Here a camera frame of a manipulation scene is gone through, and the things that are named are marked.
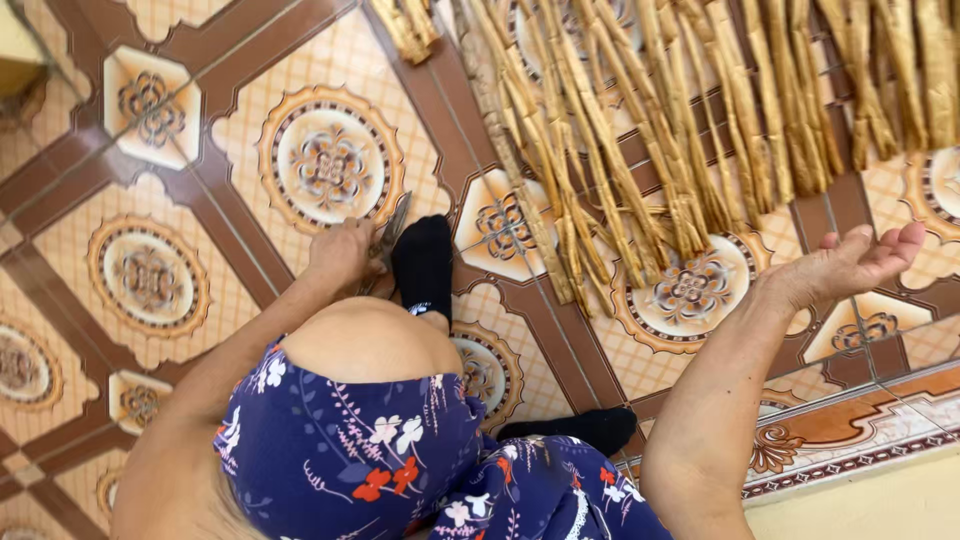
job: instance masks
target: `dried bamboo strip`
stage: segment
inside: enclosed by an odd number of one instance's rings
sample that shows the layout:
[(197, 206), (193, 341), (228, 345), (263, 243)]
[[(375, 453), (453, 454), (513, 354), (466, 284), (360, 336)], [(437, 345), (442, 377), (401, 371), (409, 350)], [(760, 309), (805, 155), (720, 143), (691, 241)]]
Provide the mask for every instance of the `dried bamboo strip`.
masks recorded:
[(693, 67), (693, 73), (697, 79), (697, 85), (699, 85), (700, 88), (700, 96), (704, 102), (704, 110), (707, 112), (707, 126), (710, 131), (710, 139), (713, 141), (713, 148), (716, 152), (717, 169), (720, 172), (720, 188), (723, 192), (724, 199), (727, 201), (726, 209), (731, 220), (731, 227), (728, 231), (744, 233), (748, 229), (746, 223), (743, 222), (743, 213), (740, 211), (740, 201), (733, 188), (730, 166), (727, 164), (726, 156), (724, 156), (723, 142), (720, 140), (716, 120), (713, 118), (713, 109), (709, 103), (709, 88), (707, 87), (707, 77), (704, 75), (704, 64), (700, 59), (700, 53), (697, 51), (697, 47), (693, 43), (693, 30), (690, 28), (690, 21), (686, 19), (683, 13), (679, 14), (679, 18), (681, 35), (684, 37), (686, 48), (690, 52), (690, 65)]
[(660, 30), (660, 16), (654, 0), (636, 0), (636, 18), (643, 33), (643, 44), (647, 63), (653, 68), (654, 82), (661, 103), (667, 107), (670, 131), (678, 141), (684, 141), (681, 109), (686, 96), (674, 91), (673, 74), (666, 58), (663, 34)]
[(828, 128), (829, 125), (825, 126), (822, 122), (820, 110), (823, 108), (823, 102), (817, 98), (817, 85), (819, 81), (810, 71), (812, 58), (810, 57), (810, 41), (807, 37), (806, 28), (809, 17), (808, 0), (791, 0), (788, 24), (790, 29), (790, 42), (793, 45), (793, 58), (797, 66), (797, 82), (800, 84), (799, 95), (801, 97), (801, 105), (803, 106), (801, 114), (804, 117), (804, 123), (809, 126), (810, 131), (813, 133), (817, 148), (815, 153), (807, 152), (806, 160), (807, 164), (811, 164), (813, 160), (817, 160), (824, 168), (825, 174), (818, 174), (814, 177), (817, 181), (816, 191), (823, 192), (833, 180), (833, 177), (829, 174), (831, 165), (827, 148), (827, 135), (825, 135), (825, 128)]
[[(557, 74), (560, 76), (561, 85), (564, 88), (566, 105), (567, 108), (573, 112), (574, 121), (577, 124), (580, 138), (583, 140), (584, 146), (587, 148), (590, 176), (593, 178), (593, 182), (597, 190), (597, 196), (600, 199), (604, 214), (607, 216), (608, 221), (611, 222), (612, 238), (610, 238), (609, 245), (614, 248), (622, 257), (630, 282), (634, 286), (642, 287), (644, 286), (644, 282), (641, 274), (640, 259), (638, 258), (637, 253), (630, 247), (630, 242), (627, 239), (626, 231), (623, 228), (622, 222), (619, 219), (616, 219), (615, 221), (612, 220), (613, 217), (617, 216), (616, 201), (613, 198), (613, 193), (610, 185), (608, 184), (607, 173), (604, 170), (603, 160), (601, 158), (600, 146), (597, 143), (590, 120), (587, 117), (587, 112), (583, 106), (583, 102), (581, 101), (581, 94), (578, 91), (573, 73), (571, 72), (567, 63), (567, 57), (564, 50), (565, 39), (561, 31), (562, 25), (560, 21), (559, 10), (552, 4), (551, 1), (540, 4), (540, 7), (543, 10), (543, 20), (545, 23), (544, 26), (547, 30), (547, 41), (550, 43), (551, 50), (556, 54), (555, 66), (557, 69)], [(586, 82), (586, 75), (583, 73), (583, 65), (579, 64), (578, 66), (581, 69), (581, 84), (584, 84)], [(586, 210), (582, 210), (582, 214), (585, 216), (585, 219), (589, 218), (589, 214)]]
[(770, 0), (770, 44), (773, 53), (777, 89), (786, 120), (787, 150), (793, 165), (794, 186), (801, 195), (811, 195), (827, 185), (827, 170), (820, 159), (816, 138), (806, 117), (806, 106), (800, 92), (797, 66), (790, 50), (786, 23), (785, 0)]
[(760, 7), (756, 0), (742, 0), (743, 18), (747, 26), (747, 38), (756, 61), (756, 73), (760, 79), (760, 104), (767, 121), (767, 141), (773, 156), (774, 171), (777, 173), (777, 188), (780, 203), (793, 200), (793, 178), (790, 175), (786, 140), (783, 134), (783, 119), (780, 115), (780, 101), (777, 99), (777, 84), (774, 81), (774, 68), (770, 60), (767, 38), (760, 22)]
[[(598, 12), (604, 16), (605, 22), (607, 22), (607, 19), (612, 20), (613, 11), (610, 6), (605, 2), (597, 2), (597, 5), (605, 7), (598, 10)], [(671, 16), (674, 21), (676, 19), (673, 10), (669, 8), (669, 4), (667, 4), (660, 13), (663, 15), (661, 21), (665, 20), (667, 15)], [(673, 28), (677, 28), (676, 22), (674, 22)], [(686, 86), (684, 44), (680, 40), (680, 32), (677, 31), (672, 38), (667, 40), (667, 43), (669, 44), (672, 55), (670, 67), (673, 76), (673, 86), (676, 93), (684, 98), (683, 108), (681, 109), (681, 120), (686, 135), (685, 149), (689, 157), (690, 168), (692, 169), (692, 178), (694, 187), (696, 188), (697, 199), (698, 202), (703, 205), (702, 214), (707, 222), (709, 232), (720, 233), (730, 231), (733, 228), (730, 211), (727, 209), (727, 205), (724, 204), (717, 186), (710, 179), (707, 168), (707, 153), (704, 151), (703, 141), (700, 139), (697, 120), (693, 116), (693, 108), (686, 100), (686, 96), (690, 95), (690, 91)], [(690, 50), (689, 55), (692, 56), (693, 54), (694, 52)]]
[(755, 226), (759, 226), (760, 212), (756, 204), (754, 195), (754, 174), (750, 166), (750, 158), (747, 155), (747, 148), (744, 144), (743, 135), (737, 122), (736, 107), (733, 103), (733, 94), (736, 92), (730, 79), (730, 73), (727, 69), (727, 63), (720, 45), (717, 43), (716, 34), (704, 13), (703, 7), (695, 0), (678, 0), (677, 7), (680, 13), (686, 17), (689, 27), (700, 39), (704, 51), (707, 54), (707, 60), (717, 79), (720, 81), (720, 89), (724, 100), (724, 109), (727, 112), (727, 129), (730, 130), (730, 139), (733, 144), (734, 158), (736, 159), (737, 176), (740, 181), (740, 195), (743, 198), (743, 205), (747, 209), (747, 219)]
[[(817, 71), (810, 43), (813, 39), (809, 29), (810, 0), (792, 0), (790, 8), (790, 36), (800, 88), (806, 104), (806, 120), (816, 136), (821, 160), (824, 161), (828, 170), (834, 174), (840, 174), (844, 169), (843, 160), (840, 159), (840, 151), (833, 136), (833, 124), (830, 122), (827, 110), (824, 108), (823, 97), (820, 95), (820, 74)], [(826, 180), (827, 185), (832, 184), (833, 177), (827, 174)]]
[[(646, 111), (643, 110), (636, 96), (630, 91), (625, 92), (627, 96), (625, 103), (630, 104), (628, 110), (636, 122), (637, 130), (644, 144), (647, 145), (650, 159), (660, 175), (660, 181), (667, 194), (667, 205), (670, 207), (670, 213), (674, 221), (684, 223), (684, 227), (680, 228), (677, 234), (677, 250), (684, 259), (693, 258), (696, 253), (707, 246), (707, 226), (699, 202), (690, 205), (684, 203), (681, 199), (691, 198), (696, 200), (690, 185), (690, 173), (686, 167), (686, 160), (680, 145), (674, 138), (673, 132), (667, 124), (666, 116), (662, 112), (657, 93), (653, 90), (653, 86), (646, 75), (648, 71), (643, 65), (643, 60), (634, 54), (629, 38), (620, 25), (616, 23), (613, 12), (606, 1), (600, 0), (593, 5), (590, 4), (589, 0), (580, 1), (582, 3), (581, 12), (585, 16), (585, 25), (590, 24), (591, 31), (597, 35), (607, 61), (616, 74), (618, 84), (624, 88), (636, 85), (640, 90), (640, 96), (643, 98)], [(595, 10), (602, 12), (604, 16), (598, 18)], [(614, 39), (618, 45), (617, 48), (614, 47)], [(631, 71), (632, 80), (626, 75), (621, 58)], [(653, 131), (650, 129), (651, 119), (653, 120)], [(692, 224), (693, 228), (685, 226), (689, 224)]]
[(756, 117), (756, 103), (753, 86), (750, 83), (750, 73), (740, 51), (740, 41), (734, 31), (727, 2), (725, 0), (708, 2), (707, 14), (713, 22), (720, 53), (724, 57), (724, 63), (727, 66), (733, 86), (736, 119), (740, 124), (740, 132), (743, 134), (743, 140), (747, 146), (747, 156), (750, 159), (750, 168), (753, 171), (756, 210), (759, 213), (766, 213), (773, 210), (773, 195), (770, 185), (767, 147), (760, 132), (759, 120)]
[[(668, 263), (666, 252), (663, 250), (660, 239), (656, 235), (653, 227), (653, 219), (647, 211), (646, 203), (643, 201), (639, 188), (634, 183), (633, 176), (630, 174), (630, 168), (620, 153), (620, 147), (616, 142), (616, 136), (612, 132), (612, 126), (604, 117), (596, 96), (590, 91), (587, 74), (583, 65), (580, 63), (580, 55), (573, 45), (572, 39), (567, 32), (561, 32), (559, 30), (562, 28), (562, 24), (560, 7), (557, 5), (557, 0), (548, 0), (545, 6), (548, 11), (547, 16), (552, 19), (550, 21), (551, 27), (548, 29), (548, 34), (552, 37), (555, 36), (558, 44), (562, 47), (565, 60), (564, 64), (568, 69), (569, 76), (573, 83), (573, 86), (571, 86), (564, 82), (564, 88), (566, 89), (565, 94), (572, 94), (574, 90), (579, 94), (580, 104), (583, 107), (586, 119), (589, 121), (587, 126), (578, 125), (581, 135), (584, 131), (592, 127), (599, 143), (598, 146), (603, 149), (604, 155), (607, 158), (607, 166), (610, 168), (613, 184), (616, 185), (617, 190), (627, 205), (634, 210), (633, 218), (637, 221), (644, 233), (644, 236), (638, 238), (637, 242), (635, 242), (639, 258), (643, 261), (644, 267), (665, 267)], [(602, 171), (591, 170), (591, 174), (593, 174), (595, 181), (599, 180), (598, 175), (603, 176)], [(616, 216), (615, 204), (609, 205), (605, 203), (604, 212), (608, 215), (608, 218)], [(634, 278), (636, 278), (635, 283), (643, 283), (638, 269), (636, 276), (631, 277), (631, 280)]]
[[(866, 117), (868, 123), (870, 124), (870, 130), (874, 134), (876, 153), (880, 160), (886, 161), (897, 152), (897, 138), (895, 137), (891, 127), (889, 120), (890, 115), (881, 106), (879, 97), (877, 97), (882, 93), (882, 91), (878, 92), (877, 89), (874, 88), (873, 81), (870, 78), (869, 69), (866, 71), (865, 77), (858, 74), (855, 70), (853, 58), (851, 57), (851, 54), (853, 54), (855, 50), (850, 47), (852, 37), (849, 36), (849, 33), (852, 30), (852, 25), (848, 29), (847, 17), (843, 13), (843, 7), (840, 3), (840, 0), (817, 0), (817, 5), (820, 7), (820, 11), (824, 14), (824, 18), (827, 20), (827, 25), (830, 27), (830, 32), (833, 33), (833, 41), (836, 43), (837, 50), (840, 52), (840, 58), (843, 61), (847, 72), (853, 79), (853, 83), (856, 85), (857, 95), (860, 96), (857, 98), (857, 102), (863, 102), (863, 115)], [(870, 35), (869, 18), (867, 19), (866, 24), (867, 33), (865, 36), (868, 37)], [(883, 40), (880, 40), (880, 44), (882, 44), (884, 47), (887, 45), (886, 41)], [(880, 50), (875, 46), (874, 56), (878, 57), (879, 55)], [(885, 79), (880, 78), (879, 80), (880, 88), (882, 89)]]
[(946, 7), (942, 0), (917, 0), (915, 4), (932, 149), (952, 146), (957, 140), (957, 72)]
[[(505, 126), (500, 117), (499, 100), (495, 94), (491, 94), (487, 90), (487, 88), (491, 88), (494, 85), (492, 85), (491, 81), (484, 81), (484, 76), (482, 76), (479, 71), (479, 59), (486, 55), (484, 55), (482, 50), (478, 50), (478, 47), (482, 46), (483, 37), (472, 33), (473, 31), (467, 20), (464, 6), (461, 3), (469, 1), (470, 0), (455, 1), (452, 2), (452, 6), (457, 35), (460, 41), (460, 52), (464, 56), (464, 66), (470, 82), (470, 88), (473, 90), (477, 105), (483, 115), (484, 125), (487, 127), (487, 133), (493, 148), (500, 159), (504, 171), (507, 173), (507, 178), (510, 180), (516, 200), (520, 205), (520, 211), (523, 212), (526, 218), (527, 228), (537, 243), (540, 256), (543, 258), (543, 265), (547, 269), (547, 274), (550, 282), (553, 284), (557, 298), (562, 304), (566, 304), (573, 300), (573, 291), (565, 274), (563, 263), (557, 256), (557, 252), (553, 247), (553, 239), (550, 237), (550, 233), (546, 227), (544, 227), (540, 213), (537, 212), (537, 208), (531, 203), (527, 184), (520, 174), (520, 169), (514, 159), (510, 143), (507, 142), (507, 137), (504, 135)], [(482, 18), (480, 15), (481, 12), (483, 12), (482, 8), (481, 10), (474, 8), (474, 13), (477, 18)]]
[(910, 0), (871, 0), (880, 16), (883, 33), (890, 43), (890, 53), (897, 72), (906, 149), (926, 149), (929, 139), (924, 122), (924, 109), (917, 90), (916, 46), (913, 38), (913, 7)]
[[(534, 15), (533, 6), (530, 4), (530, 1), (522, 0), (520, 6), (524, 16), (527, 17), (527, 27), (531, 30), (530, 36), (534, 42), (537, 55), (540, 57), (541, 64), (543, 65), (543, 89), (545, 92), (547, 120), (553, 139), (552, 156), (555, 158), (554, 169), (563, 197), (564, 212), (562, 216), (564, 218), (566, 218), (567, 215), (572, 216), (571, 220), (574, 230), (584, 240), (584, 249), (586, 250), (584, 257), (589, 263), (588, 267), (591, 267), (593, 276), (599, 278), (603, 283), (609, 283), (611, 277), (607, 272), (607, 266), (604, 264), (603, 259), (600, 258), (593, 243), (589, 241), (589, 227), (586, 221), (584, 221), (582, 213), (579, 211), (580, 203), (577, 199), (576, 190), (573, 188), (573, 184), (569, 178), (567, 158), (575, 163), (575, 172), (581, 175), (581, 181), (584, 180), (584, 172), (583, 168), (579, 166), (579, 155), (576, 147), (573, 145), (570, 126), (566, 123), (567, 113), (563, 103), (564, 98), (561, 94), (559, 74), (556, 73), (557, 61), (546, 46), (545, 38), (540, 31), (540, 23)], [(578, 265), (571, 263), (571, 266), (576, 268)], [(574, 280), (576, 286), (576, 283), (582, 280), (582, 276), (580, 273), (574, 273), (571, 279)]]
[(427, 13), (427, 6), (424, 6), (421, 0), (400, 0), (400, 4), (407, 13), (410, 24), (424, 48), (429, 47), (430, 43), (440, 38), (437, 29), (433, 26), (433, 21), (430, 20), (430, 15)]
[(372, 0), (371, 3), (401, 58), (416, 64), (430, 56), (430, 51), (414, 35), (410, 21), (396, 8), (393, 0)]

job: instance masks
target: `black sock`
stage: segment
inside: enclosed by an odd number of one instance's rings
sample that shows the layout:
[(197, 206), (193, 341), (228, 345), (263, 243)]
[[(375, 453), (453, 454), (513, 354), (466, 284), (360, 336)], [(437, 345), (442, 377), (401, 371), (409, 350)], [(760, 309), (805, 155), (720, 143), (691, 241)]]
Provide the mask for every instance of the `black sock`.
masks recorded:
[(618, 407), (592, 410), (556, 420), (507, 424), (496, 435), (496, 440), (527, 435), (567, 435), (577, 437), (610, 457), (619, 452), (634, 433), (636, 415), (629, 408)]
[(390, 259), (403, 307), (414, 315), (438, 311), (452, 324), (453, 244), (446, 218), (430, 215), (407, 227)]

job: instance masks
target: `leg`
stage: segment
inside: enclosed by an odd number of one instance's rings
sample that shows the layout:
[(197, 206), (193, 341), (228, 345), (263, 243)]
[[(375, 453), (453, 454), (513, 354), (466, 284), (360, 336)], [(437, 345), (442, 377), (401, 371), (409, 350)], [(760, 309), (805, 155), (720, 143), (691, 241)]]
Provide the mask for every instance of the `leg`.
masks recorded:
[(453, 373), (463, 364), (436, 311), (415, 317), (371, 297), (319, 312), (281, 342), (294, 364), (337, 382), (390, 382)]

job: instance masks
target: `white flower print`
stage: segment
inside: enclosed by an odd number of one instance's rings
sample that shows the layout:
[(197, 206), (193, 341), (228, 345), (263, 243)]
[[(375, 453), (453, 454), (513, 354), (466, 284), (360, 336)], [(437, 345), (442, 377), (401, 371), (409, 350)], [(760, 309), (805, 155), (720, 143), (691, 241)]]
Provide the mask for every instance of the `white flower print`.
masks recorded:
[(473, 512), (473, 515), (482, 518), (487, 515), (487, 499), (490, 498), (489, 493), (484, 493), (480, 497), (473, 497), (472, 495), (467, 495), (464, 499), (470, 503), (470, 511)]
[(400, 417), (393, 415), (390, 419), (379, 417), (373, 423), (375, 433), (370, 436), (370, 442), (373, 444), (390, 444), (396, 436), (396, 427), (400, 425)]
[(623, 490), (632, 495), (634, 497), (634, 501), (637, 501), (638, 503), (646, 502), (646, 499), (644, 499), (643, 496), (640, 495), (640, 492), (636, 491), (634, 485), (628, 481), (623, 482)]
[(396, 440), (397, 453), (403, 454), (411, 443), (419, 442), (421, 437), (423, 437), (423, 425), (420, 416), (417, 415), (403, 423), (403, 434)]
[(278, 356), (270, 361), (267, 371), (270, 372), (267, 377), (267, 384), (273, 387), (280, 386), (280, 378), (287, 372), (287, 364), (283, 363), (283, 360)]
[(463, 527), (464, 523), (470, 518), (470, 509), (460, 501), (454, 501), (444, 510), (444, 514), (453, 519), (454, 525)]
[(233, 410), (233, 417), (228, 424), (228, 428), (220, 433), (220, 436), (227, 441), (227, 445), (220, 450), (220, 455), (227, 457), (240, 442), (240, 405)]
[(607, 487), (603, 488), (603, 494), (609, 496), (615, 503), (619, 503), (621, 500), (623, 500), (623, 497), (627, 495), (612, 485), (608, 485)]

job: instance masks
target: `woman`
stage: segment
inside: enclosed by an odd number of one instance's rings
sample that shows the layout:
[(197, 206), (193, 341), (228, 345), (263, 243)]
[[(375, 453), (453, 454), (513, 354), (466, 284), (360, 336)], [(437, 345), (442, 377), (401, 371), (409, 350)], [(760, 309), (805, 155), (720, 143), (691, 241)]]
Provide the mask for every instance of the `woman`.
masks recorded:
[(752, 538), (740, 489), (787, 326), (801, 307), (908, 268), (924, 227), (876, 246), (869, 226), (842, 241), (830, 233), (819, 251), (760, 275), (671, 390), (639, 490), (591, 446), (611, 454), (625, 442), (633, 419), (622, 412), (507, 427), (500, 443), (481, 435), (484, 406), (464, 396), (447, 339), (441, 216), (396, 245), (406, 310), (333, 303), (383, 272), (368, 256), (373, 234), (349, 219), (317, 235), (306, 271), (178, 385), (130, 455), (113, 537)]

